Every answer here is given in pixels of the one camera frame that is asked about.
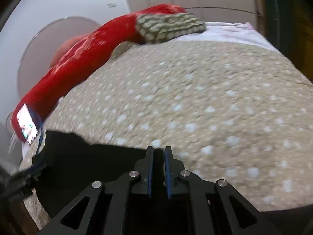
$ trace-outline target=smartphone screen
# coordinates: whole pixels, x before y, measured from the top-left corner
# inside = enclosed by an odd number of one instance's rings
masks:
[[[18,124],[22,129],[23,135],[30,145],[38,135],[38,130],[32,120],[26,104],[19,110],[17,114]]]

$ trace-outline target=mattress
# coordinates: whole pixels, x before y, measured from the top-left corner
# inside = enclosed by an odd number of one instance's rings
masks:
[[[313,202],[312,83],[281,53],[207,40],[118,53],[60,100],[45,130],[89,143],[171,146],[186,169],[228,180],[260,211]],[[35,191],[25,206],[39,228],[49,221]]]

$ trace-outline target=black object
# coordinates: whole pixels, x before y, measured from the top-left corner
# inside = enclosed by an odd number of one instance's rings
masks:
[[[134,171],[90,184],[39,234],[281,234],[225,180],[185,171],[170,147],[164,159],[148,147]]]

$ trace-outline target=triangular cutout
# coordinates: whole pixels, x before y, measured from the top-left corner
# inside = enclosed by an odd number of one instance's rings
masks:
[[[244,229],[250,225],[256,224],[257,219],[250,211],[234,196],[229,196],[230,203],[233,206],[240,228]]]
[[[77,203],[62,219],[61,224],[71,227],[74,230],[79,228],[80,222],[83,218],[87,208],[89,197],[85,196],[79,203]]]

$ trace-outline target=screw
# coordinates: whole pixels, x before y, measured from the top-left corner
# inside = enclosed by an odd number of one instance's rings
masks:
[[[188,177],[190,175],[190,172],[188,170],[182,170],[180,172],[180,174],[183,176],[183,177]]]
[[[224,179],[220,179],[219,181],[217,181],[217,184],[221,187],[225,187],[228,185],[228,182]]]
[[[102,183],[100,181],[95,181],[92,183],[93,188],[99,188],[101,185],[102,185]]]
[[[130,175],[132,178],[135,178],[135,177],[137,177],[137,176],[139,175],[139,172],[136,171],[136,170],[132,170],[132,171],[129,173],[129,175]]]

